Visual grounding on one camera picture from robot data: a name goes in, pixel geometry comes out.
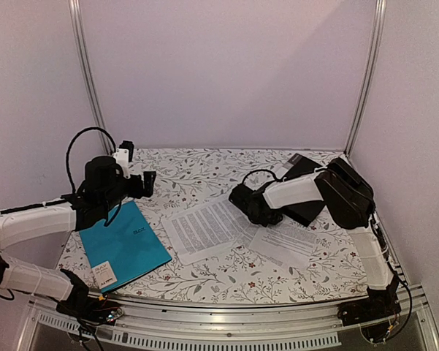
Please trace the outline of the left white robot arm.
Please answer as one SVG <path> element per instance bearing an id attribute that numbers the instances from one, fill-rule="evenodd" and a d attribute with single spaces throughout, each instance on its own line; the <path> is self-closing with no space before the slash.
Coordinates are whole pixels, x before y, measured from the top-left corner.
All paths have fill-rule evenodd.
<path id="1" fill-rule="evenodd" d="M 98 156 L 87 163 L 85 179 L 72 193 L 57 200 L 0 210 L 0 290 L 43 295 L 66 306 L 78 317 L 88 317 L 94 303 L 87 285 L 74 273 L 48 270 L 5 255 L 11 245 L 54 233 L 71 233 L 109 226 L 131 197 L 151 197 L 156 172 L 129 172 L 129 163 L 113 156 Z"/>

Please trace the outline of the printed paper sheet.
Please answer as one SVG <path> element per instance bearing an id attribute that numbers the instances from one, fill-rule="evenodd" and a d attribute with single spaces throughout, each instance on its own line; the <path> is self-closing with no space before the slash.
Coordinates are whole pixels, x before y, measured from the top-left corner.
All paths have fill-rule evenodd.
<path id="1" fill-rule="evenodd" d="M 217 256 L 235 244 L 248 246 L 259 230 L 228 195 L 181 211 L 161 223 L 182 265 Z"/>
<path id="2" fill-rule="evenodd" d="M 250 243 L 250 249 L 293 268 L 306 268 L 316 247 L 317 235 L 298 224 L 281 222 L 261 227 Z"/>

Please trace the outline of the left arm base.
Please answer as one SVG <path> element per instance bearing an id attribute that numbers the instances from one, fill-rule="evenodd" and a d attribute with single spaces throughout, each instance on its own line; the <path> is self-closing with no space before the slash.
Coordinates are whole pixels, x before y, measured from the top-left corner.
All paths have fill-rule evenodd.
<path id="1" fill-rule="evenodd" d="M 66 300 L 57 303 L 57 312 L 92 325 L 114 325 L 123 316 L 119 303 L 91 297 L 88 286 L 76 274 L 65 269 L 60 272 L 69 278 L 72 290 Z"/>

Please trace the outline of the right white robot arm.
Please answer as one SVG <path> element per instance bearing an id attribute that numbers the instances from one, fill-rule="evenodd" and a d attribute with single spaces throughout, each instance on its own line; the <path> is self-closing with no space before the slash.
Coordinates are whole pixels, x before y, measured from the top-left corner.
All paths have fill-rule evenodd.
<path id="1" fill-rule="evenodd" d="M 351 237 L 367 276 L 368 291 L 374 293 L 364 301 L 363 312 L 378 319 L 390 309 L 387 292 L 396 291 L 400 280 L 390 268 L 386 242 L 373 224 L 373 189 L 346 161 L 338 157 L 311 173 L 274 177 L 247 195 L 245 213 L 251 222 L 266 227 L 277 220 L 282 208 L 310 201 L 323 202 L 332 221 Z"/>

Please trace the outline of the black clip folder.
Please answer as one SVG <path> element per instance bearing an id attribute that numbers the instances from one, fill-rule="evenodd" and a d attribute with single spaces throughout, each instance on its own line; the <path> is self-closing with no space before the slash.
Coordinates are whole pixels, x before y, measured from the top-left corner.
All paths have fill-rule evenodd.
<path id="1" fill-rule="evenodd" d="M 316 185 L 308 178 L 308 174 L 313 174 L 313 171 L 320 167 L 322 165 L 319 163 L 295 153 L 276 170 L 279 178 L 285 178 L 290 181 L 295 178 L 304 177 L 303 180 L 297 182 L 297 185 L 293 185 L 290 188 L 293 202 L 280 209 L 284 215 L 304 227 L 308 227 L 324 208 L 324 201 L 321 195 L 318 195 Z"/>

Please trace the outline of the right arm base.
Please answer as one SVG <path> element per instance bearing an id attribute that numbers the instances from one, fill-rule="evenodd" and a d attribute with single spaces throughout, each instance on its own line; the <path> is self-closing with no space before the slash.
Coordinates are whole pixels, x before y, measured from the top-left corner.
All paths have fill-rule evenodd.
<path id="1" fill-rule="evenodd" d="M 344 326 L 384 319 L 384 322 L 363 327 L 362 336 L 373 344 L 385 342 L 394 330 L 397 316 L 401 312 L 397 287 L 398 283 L 395 282 L 384 290 L 368 288 L 366 298 L 340 304 L 337 317 Z"/>

